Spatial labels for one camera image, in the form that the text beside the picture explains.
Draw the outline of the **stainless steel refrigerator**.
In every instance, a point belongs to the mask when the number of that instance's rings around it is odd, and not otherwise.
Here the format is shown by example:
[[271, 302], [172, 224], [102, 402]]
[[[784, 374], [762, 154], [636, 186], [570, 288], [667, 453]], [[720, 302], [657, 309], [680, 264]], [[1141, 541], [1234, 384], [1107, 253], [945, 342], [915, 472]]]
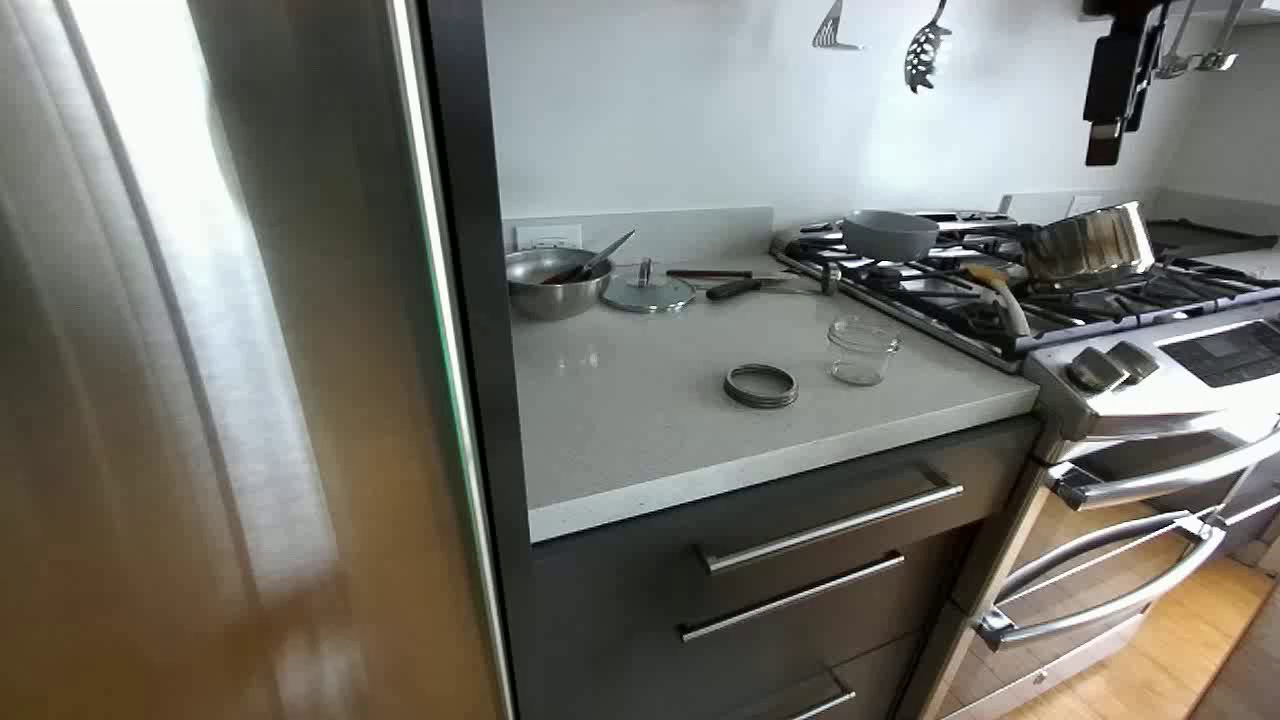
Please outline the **stainless steel refrigerator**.
[[0, 720], [508, 720], [413, 0], [0, 0]]

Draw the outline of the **hanging slotted spoon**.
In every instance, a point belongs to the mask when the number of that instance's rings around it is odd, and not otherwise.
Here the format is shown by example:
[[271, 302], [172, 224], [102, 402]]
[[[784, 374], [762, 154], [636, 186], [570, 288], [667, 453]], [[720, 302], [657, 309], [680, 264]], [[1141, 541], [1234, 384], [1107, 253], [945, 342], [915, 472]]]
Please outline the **hanging slotted spoon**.
[[912, 91], [928, 86], [935, 81], [940, 44], [951, 37], [945, 25], [947, 0], [935, 0], [932, 14], [912, 32], [905, 49], [905, 83]]

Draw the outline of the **black handled knife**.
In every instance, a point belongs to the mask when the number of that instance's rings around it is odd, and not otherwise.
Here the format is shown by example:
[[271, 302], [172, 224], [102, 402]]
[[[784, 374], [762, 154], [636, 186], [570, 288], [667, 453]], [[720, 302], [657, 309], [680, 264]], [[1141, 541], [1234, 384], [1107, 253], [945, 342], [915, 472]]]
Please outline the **black handled knife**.
[[749, 293], [776, 288], [776, 275], [722, 272], [722, 269], [673, 269], [673, 281], [692, 281], [707, 302], [722, 302]]

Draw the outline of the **gas stove range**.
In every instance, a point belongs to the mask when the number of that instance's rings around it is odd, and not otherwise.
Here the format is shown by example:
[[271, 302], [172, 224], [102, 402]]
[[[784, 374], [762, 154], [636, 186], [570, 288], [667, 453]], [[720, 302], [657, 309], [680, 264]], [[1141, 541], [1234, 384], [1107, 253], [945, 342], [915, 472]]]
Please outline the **gas stove range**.
[[[1012, 513], [981, 534], [945, 603], [915, 720], [1005, 720], [1113, 660], [1147, 612], [1192, 581], [1280, 457], [1275, 283], [1203, 256], [1209, 233], [1156, 264], [1037, 281], [1012, 214], [924, 214], [919, 260], [847, 242], [847, 219], [791, 228], [773, 256], [973, 360], [1037, 389], [1039, 434]], [[998, 295], [963, 264], [995, 264], [1027, 310], [1021, 341]]]

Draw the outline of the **hanging ladle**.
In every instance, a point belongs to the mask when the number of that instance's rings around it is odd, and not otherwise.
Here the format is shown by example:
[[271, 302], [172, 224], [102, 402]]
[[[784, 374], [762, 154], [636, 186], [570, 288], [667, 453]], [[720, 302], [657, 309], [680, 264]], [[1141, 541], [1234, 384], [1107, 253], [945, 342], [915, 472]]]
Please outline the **hanging ladle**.
[[1234, 62], [1234, 29], [1250, 0], [1173, 0], [1177, 25], [1161, 44], [1156, 75], [1218, 75]]

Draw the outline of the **glass pot lid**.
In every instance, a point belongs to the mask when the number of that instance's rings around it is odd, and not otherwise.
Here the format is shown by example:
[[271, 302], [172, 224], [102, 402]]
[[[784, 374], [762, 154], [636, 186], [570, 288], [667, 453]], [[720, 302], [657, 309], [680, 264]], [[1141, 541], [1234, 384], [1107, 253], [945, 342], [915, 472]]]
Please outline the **glass pot lid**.
[[617, 269], [601, 299], [617, 310], [667, 315], [685, 310], [695, 293], [673, 275], [661, 275], [653, 260]]

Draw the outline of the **stainless steel pot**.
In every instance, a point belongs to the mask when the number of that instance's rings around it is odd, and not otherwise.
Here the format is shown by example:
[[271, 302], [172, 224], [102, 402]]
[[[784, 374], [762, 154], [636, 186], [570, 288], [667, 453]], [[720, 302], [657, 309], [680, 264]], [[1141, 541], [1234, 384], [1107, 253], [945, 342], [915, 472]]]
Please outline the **stainless steel pot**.
[[1156, 264], [1135, 199], [1091, 208], [1081, 214], [1033, 228], [1025, 264], [1037, 281], [1084, 281], [1107, 272], [1147, 272]]

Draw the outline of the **stainless steel mixing bowl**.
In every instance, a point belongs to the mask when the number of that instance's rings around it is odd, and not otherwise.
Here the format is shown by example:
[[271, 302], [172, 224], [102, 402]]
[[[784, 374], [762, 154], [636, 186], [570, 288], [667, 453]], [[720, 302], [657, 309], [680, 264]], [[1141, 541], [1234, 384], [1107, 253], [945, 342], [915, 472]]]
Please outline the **stainless steel mixing bowl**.
[[508, 256], [508, 299], [522, 321], [567, 321], [595, 302], [601, 288], [612, 275], [612, 264], [601, 264], [593, 275], [567, 281], [570, 264], [583, 264], [588, 249], [564, 242], [527, 242]]

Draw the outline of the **grey drawer cabinet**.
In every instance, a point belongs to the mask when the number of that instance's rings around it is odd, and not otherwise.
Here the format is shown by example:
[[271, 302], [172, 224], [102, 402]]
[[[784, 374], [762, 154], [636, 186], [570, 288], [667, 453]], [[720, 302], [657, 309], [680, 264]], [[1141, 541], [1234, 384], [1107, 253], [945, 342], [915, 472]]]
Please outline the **grey drawer cabinet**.
[[998, 418], [539, 543], [518, 715], [887, 710], [1033, 434]]

